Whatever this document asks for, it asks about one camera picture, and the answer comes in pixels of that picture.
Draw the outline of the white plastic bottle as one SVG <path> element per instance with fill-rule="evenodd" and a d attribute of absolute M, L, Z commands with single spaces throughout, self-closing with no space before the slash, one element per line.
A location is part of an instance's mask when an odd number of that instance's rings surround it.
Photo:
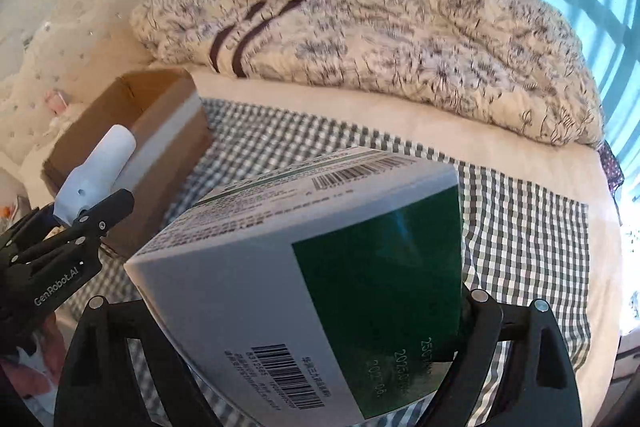
<path fill-rule="evenodd" d="M 55 196 L 53 216 L 62 225 L 71 225 L 82 210 L 107 198 L 136 146 L 134 135 L 121 124 L 114 124 L 66 178 Z"/>

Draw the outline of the green white carton box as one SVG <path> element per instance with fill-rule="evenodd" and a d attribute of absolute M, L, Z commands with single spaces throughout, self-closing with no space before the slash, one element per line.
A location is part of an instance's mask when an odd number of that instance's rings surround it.
<path fill-rule="evenodd" d="M 458 173 L 352 147 L 210 192 L 125 265 L 198 376 L 264 426 L 433 393 L 458 337 Z"/>

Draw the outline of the pink small item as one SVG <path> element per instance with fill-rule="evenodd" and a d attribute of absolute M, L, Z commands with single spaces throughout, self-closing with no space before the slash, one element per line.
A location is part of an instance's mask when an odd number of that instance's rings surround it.
<path fill-rule="evenodd" d="M 65 93 L 62 91 L 49 91 L 44 97 L 44 101 L 46 102 L 47 108 L 55 115 L 63 114 L 68 107 Z"/>

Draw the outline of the brown cardboard box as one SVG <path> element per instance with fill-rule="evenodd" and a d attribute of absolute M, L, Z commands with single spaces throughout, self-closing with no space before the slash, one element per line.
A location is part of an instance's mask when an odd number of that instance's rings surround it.
<path fill-rule="evenodd" d="M 117 78 L 55 142 L 42 166 L 54 194 L 77 170 L 70 200 L 80 209 L 97 188 L 126 188 L 134 210 L 105 243 L 130 258 L 162 227 L 186 177 L 213 143 L 195 82 L 183 68 L 128 72 Z"/>

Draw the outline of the green white checkered cloth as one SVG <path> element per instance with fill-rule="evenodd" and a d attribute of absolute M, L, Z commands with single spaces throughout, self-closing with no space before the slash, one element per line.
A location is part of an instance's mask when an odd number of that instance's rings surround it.
<path fill-rule="evenodd" d="M 572 369 L 582 366 L 590 343 L 585 204 L 556 195 L 533 182 L 514 179 L 356 124 L 216 98 L 204 101 L 203 107 L 208 127 L 215 135 L 214 143 L 186 179 L 155 235 L 210 192 L 346 148 L 367 147 L 444 162 L 454 166 L 458 173 L 462 297 L 478 289 L 498 303 L 522 306 L 539 315 L 553 315 L 558 321 L 558 332 L 541 337 L 544 343 L 553 340 L 559 343 L 552 359 L 565 360 Z M 129 300 L 145 303 L 125 265 L 123 261 L 107 260 L 103 272 L 70 299 L 66 311 L 79 317 L 86 302 L 96 294 L 103 294 L 115 303 Z M 224 425 L 260 425 L 222 399 L 194 373 Z M 413 424 L 433 393 L 368 421 Z"/>

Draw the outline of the white tufted headboard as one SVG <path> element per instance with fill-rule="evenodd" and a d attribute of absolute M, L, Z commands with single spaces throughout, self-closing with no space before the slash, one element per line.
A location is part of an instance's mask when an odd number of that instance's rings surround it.
<path fill-rule="evenodd" d="M 49 94 L 72 109 L 91 103 L 125 72 L 152 56 L 129 17 L 142 0 L 60 0 L 23 46 L 21 68 L 1 78 L 1 153 L 20 165 L 51 132 Z"/>

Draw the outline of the white bed sheet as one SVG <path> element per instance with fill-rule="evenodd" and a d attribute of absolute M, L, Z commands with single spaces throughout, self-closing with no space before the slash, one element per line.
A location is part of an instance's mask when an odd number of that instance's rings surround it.
<path fill-rule="evenodd" d="M 593 425 L 608 392 L 618 347 L 618 270 L 622 262 L 620 221 L 595 150 L 579 144 L 540 144 L 490 124 L 388 95 L 259 79 L 236 80 L 207 68 L 194 68 L 191 75 L 204 98 L 272 106 L 359 124 L 512 178 L 532 181 L 587 204 L 591 346 L 584 365 L 578 369 L 577 384 L 582 421 Z"/>

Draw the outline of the floral patterned duvet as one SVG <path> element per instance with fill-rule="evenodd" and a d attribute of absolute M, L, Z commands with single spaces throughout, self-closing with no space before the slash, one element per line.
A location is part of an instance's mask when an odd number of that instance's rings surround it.
<path fill-rule="evenodd" d="M 604 138 L 582 43 L 538 0 L 143 0 L 130 24 L 166 64 L 393 95 L 550 145 Z"/>

